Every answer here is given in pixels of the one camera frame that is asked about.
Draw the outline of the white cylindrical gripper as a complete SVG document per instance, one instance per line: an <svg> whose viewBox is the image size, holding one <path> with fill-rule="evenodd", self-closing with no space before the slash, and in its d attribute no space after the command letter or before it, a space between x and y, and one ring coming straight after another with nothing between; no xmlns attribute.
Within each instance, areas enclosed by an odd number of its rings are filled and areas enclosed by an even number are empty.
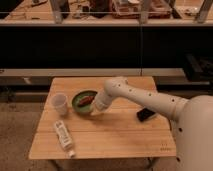
<svg viewBox="0 0 213 171"><path fill-rule="evenodd" d="M108 95L104 91L100 91L96 94L93 102L92 109L94 111L102 112L109 108L113 101L113 97Z"/></svg>

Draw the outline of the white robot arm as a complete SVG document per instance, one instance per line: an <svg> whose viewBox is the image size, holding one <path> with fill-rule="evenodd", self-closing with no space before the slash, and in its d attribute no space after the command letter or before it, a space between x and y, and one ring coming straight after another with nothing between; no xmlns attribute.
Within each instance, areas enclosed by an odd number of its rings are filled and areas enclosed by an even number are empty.
<svg viewBox="0 0 213 171"><path fill-rule="evenodd" d="M105 111L119 97L176 123L176 171L213 171L213 96L186 99L139 89L130 86L125 77L114 77L105 81L93 106Z"/></svg>

